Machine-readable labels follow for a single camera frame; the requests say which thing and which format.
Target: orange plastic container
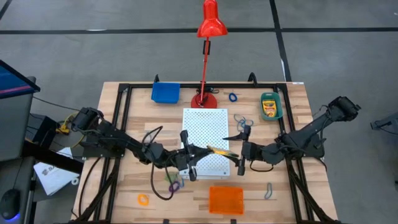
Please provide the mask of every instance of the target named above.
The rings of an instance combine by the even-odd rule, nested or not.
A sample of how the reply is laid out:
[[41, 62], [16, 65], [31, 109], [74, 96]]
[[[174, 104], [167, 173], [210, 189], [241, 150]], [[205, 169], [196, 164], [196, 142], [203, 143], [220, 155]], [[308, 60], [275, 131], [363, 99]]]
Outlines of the orange plastic container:
[[210, 187], [209, 212], [223, 215], [243, 215], [243, 189], [240, 187]]

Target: monitor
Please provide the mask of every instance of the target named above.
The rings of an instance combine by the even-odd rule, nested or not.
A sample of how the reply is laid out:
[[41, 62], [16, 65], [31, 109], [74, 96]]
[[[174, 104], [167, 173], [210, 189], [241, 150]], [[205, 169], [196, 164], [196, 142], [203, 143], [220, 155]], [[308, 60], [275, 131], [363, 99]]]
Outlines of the monitor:
[[40, 91], [40, 88], [0, 60], [0, 99]]

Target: white pegboard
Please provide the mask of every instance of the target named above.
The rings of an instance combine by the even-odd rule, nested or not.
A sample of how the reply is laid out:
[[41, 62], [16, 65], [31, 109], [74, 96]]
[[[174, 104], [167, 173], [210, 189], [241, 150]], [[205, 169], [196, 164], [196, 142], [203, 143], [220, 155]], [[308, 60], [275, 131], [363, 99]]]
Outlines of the white pegboard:
[[[227, 109], [192, 109], [183, 112], [182, 129], [188, 131], [188, 143], [198, 147], [213, 146], [229, 150]], [[226, 179], [229, 176], [229, 160], [212, 154], [201, 159], [196, 166], [198, 179]], [[188, 170], [180, 175], [188, 179]]]

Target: blue plastic bin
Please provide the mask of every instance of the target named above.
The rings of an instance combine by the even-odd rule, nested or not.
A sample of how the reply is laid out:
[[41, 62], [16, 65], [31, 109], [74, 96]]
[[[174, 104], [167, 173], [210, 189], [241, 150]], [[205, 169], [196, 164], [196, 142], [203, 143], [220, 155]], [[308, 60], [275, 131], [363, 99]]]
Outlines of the blue plastic bin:
[[156, 103], [177, 103], [180, 99], [180, 84], [154, 83], [151, 99]]

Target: wooden tabletop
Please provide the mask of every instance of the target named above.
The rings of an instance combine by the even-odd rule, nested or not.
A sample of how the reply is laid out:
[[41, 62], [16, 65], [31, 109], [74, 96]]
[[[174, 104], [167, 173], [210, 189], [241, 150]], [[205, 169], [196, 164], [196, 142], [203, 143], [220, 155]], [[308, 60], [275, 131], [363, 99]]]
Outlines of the wooden tabletop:
[[[98, 109], [104, 113], [105, 119], [108, 121], [111, 121], [113, 117], [118, 86], [119, 82], [106, 82], [103, 86]], [[287, 83], [287, 86], [295, 126], [300, 129], [312, 121], [307, 93], [302, 83]], [[233, 115], [241, 114], [247, 119], [254, 120], [250, 137], [252, 142], [267, 145], [274, 141], [280, 131], [278, 122], [264, 121], [259, 113], [259, 98], [266, 91], [272, 92], [271, 89], [265, 88], [221, 88], [220, 92], [215, 94], [218, 108], [228, 109], [230, 136], [238, 133]], [[181, 88], [180, 100], [177, 104], [163, 105], [150, 99], [151, 88], [133, 89], [126, 132], [133, 138], [142, 139], [146, 132], [162, 125], [164, 128], [156, 141], [162, 143], [168, 150], [179, 149], [183, 109], [190, 107], [194, 92], [194, 89]], [[228, 99], [231, 92], [238, 96], [238, 101], [235, 103], [231, 103]], [[125, 97], [123, 96], [121, 103], [118, 127], [121, 125]], [[284, 114], [286, 114], [283, 97], [281, 99]], [[240, 154], [241, 146], [241, 142], [231, 141], [229, 143], [229, 149], [237, 154]], [[78, 211], [83, 182], [95, 160], [89, 159], [85, 162], [73, 208], [75, 213]], [[97, 163], [87, 181], [83, 194], [83, 209], [97, 194], [103, 161], [104, 159], [101, 159]], [[337, 219], [325, 168], [312, 158], [304, 158], [303, 163], [310, 193], [326, 214]], [[265, 162], [255, 162], [253, 167], [268, 169], [270, 165]], [[247, 167], [244, 176], [237, 176], [237, 168], [231, 163], [231, 175], [228, 180], [185, 181], [184, 188], [174, 194], [173, 199], [169, 201], [157, 198], [152, 192], [150, 169], [151, 166], [141, 164], [131, 152], [126, 151], [119, 170], [112, 223], [161, 223], [164, 218], [169, 219], [171, 223], [230, 223], [231, 219], [236, 219], [238, 223], [295, 223], [289, 178], [284, 161], [277, 164], [273, 171], [266, 173], [254, 172]], [[171, 171], [177, 172], [178, 170], [170, 168], [169, 172]], [[164, 169], [155, 169], [155, 188], [161, 195], [168, 197], [169, 183], [164, 178]], [[267, 183], [272, 183], [273, 188], [270, 200], [264, 200]], [[210, 214], [208, 212], [208, 191], [212, 185], [242, 187], [244, 189], [244, 215]], [[149, 196], [148, 206], [138, 204], [137, 196], [139, 194]], [[305, 206], [300, 193], [299, 198], [302, 216], [306, 219]], [[107, 202], [108, 195], [105, 195], [101, 212], [102, 219], [106, 213]]]

